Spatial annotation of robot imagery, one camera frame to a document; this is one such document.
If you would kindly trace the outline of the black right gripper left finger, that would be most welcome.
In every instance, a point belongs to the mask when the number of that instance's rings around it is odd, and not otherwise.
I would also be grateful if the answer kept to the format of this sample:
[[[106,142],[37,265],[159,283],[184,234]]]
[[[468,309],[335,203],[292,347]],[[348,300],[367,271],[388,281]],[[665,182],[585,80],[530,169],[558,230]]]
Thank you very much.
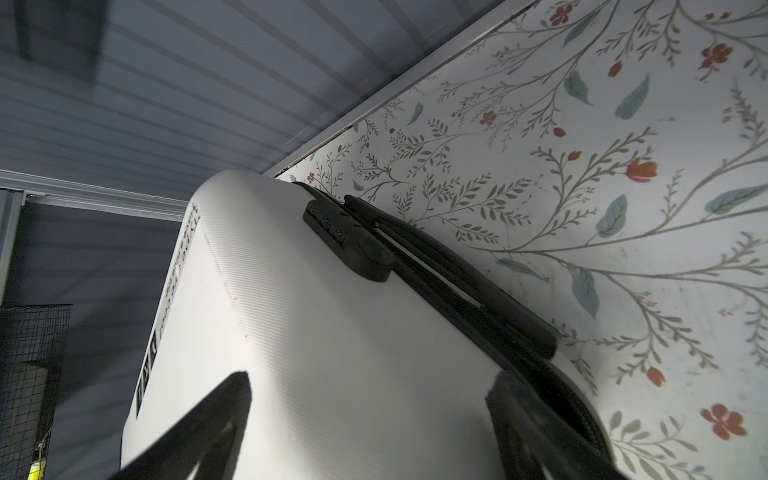
[[[224,379],[114,479],[232,479],[252,400],[248,374]]]

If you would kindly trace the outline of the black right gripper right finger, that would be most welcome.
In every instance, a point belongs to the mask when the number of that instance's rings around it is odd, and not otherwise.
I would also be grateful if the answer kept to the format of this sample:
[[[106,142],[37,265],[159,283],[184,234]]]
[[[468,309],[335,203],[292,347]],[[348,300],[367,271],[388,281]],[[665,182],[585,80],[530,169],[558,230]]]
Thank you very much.
[[[507,479],[622,479],[601,453],[546,405],[513,370],[498,374],[486,396]]]

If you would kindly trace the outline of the white black suitcase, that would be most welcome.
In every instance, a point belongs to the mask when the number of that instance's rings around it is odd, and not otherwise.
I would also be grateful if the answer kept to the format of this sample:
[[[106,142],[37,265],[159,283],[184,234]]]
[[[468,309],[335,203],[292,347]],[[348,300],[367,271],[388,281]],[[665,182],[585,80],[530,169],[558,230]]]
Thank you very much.
[[[186,209],[119,470],[237,371],[252,400],[232,479],[507,479],[486,405],[506,370],[615,465],[558,350],[552,326],[405,222],[221,172]]]

